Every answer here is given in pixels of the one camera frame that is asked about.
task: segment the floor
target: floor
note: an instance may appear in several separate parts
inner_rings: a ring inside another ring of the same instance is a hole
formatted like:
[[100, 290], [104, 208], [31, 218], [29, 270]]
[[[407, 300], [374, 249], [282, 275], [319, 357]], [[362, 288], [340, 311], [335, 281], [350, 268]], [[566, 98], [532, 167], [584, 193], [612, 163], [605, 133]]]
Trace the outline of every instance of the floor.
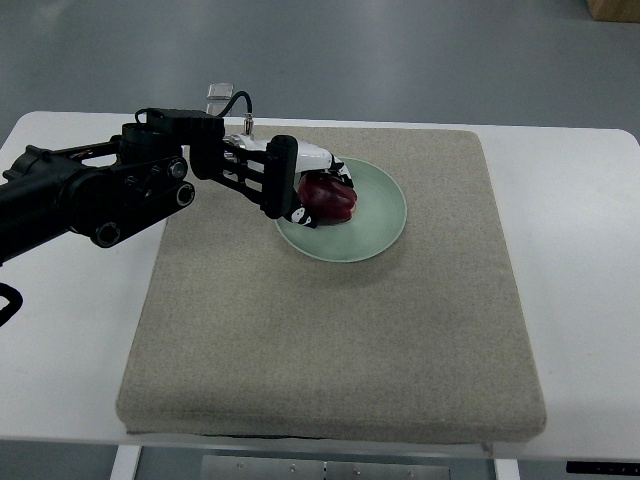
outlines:
[[[638, 52], [640, 24], [594, 22], [585, 0], [8, 1], [0, 142], [34, 110], [204, 109], [215, 82], [250, 92], [257, 117], [640, 138]], [[2, 441], [0, 478], [109, 478], [115, 449]], [[201, 456], [144, 450], [138, 478], [197, 478]], [[562, 462], [520, 468], [526, 479], [575, 477]]]

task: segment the felt pad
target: felt pad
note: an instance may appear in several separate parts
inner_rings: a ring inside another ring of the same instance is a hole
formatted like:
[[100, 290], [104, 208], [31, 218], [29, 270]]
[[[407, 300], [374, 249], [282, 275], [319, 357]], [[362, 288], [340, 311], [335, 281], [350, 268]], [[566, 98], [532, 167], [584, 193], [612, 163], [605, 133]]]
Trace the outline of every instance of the felt pad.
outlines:
[[405, 230], [371, 259], [322, 262], [239, 193], [196, 181], [194, 203], [168, 220], [131, 349], [117, 401], [127, 429], [409, 443], [540, 433], [544, 403], [477, 136], [255, 134], [378, 165], [406, 196]]

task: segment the apple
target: apple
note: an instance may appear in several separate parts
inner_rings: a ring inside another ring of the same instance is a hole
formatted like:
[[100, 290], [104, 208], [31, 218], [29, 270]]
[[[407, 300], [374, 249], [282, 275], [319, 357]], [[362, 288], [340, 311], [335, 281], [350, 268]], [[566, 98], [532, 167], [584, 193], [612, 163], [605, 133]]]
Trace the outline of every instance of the apple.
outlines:
[[302, 176], [298, 197], [318, 225], [337, 225], [351, 220], [358, 199], [353, 188], [322, 172], [307, 172]]

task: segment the green plate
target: green plate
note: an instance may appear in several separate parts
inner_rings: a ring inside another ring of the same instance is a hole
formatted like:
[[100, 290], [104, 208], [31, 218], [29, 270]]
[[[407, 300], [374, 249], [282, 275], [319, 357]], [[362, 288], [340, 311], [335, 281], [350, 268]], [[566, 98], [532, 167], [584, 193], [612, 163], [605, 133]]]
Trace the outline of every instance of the green plate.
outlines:
[[327, 262], [357, 262], [377, 255], [397, 240], [407, 221], [407, 201], [385, 171], [354, 158], [342, 158], [358, 194], [353, 218], [315, 229], [280, 218], [278, 230], [302, 253]]

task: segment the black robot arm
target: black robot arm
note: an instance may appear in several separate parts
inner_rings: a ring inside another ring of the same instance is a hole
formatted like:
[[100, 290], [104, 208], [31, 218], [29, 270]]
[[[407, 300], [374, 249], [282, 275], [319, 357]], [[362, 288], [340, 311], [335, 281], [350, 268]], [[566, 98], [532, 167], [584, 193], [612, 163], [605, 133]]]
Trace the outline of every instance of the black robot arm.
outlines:
[[[3, 173], [8, 182], [0, 186], [0, 265], [67, 231], [111, 247], [187, 207], [195, 195], [184, 180], [187, 145], [197, 178], [241, 192], [269, 218], [287, 214], [297, 200], [295, 138], [277, 136], [266, 151], [247, 151], [224, 135], [222, 117], [148, 108], [105, 143], [56, 151], [28, 146]], [[115, 155], [112, 165], [83, 164], [106, 155]], [[263, 171], [249, 169], [249, 160], [264, 165]]]

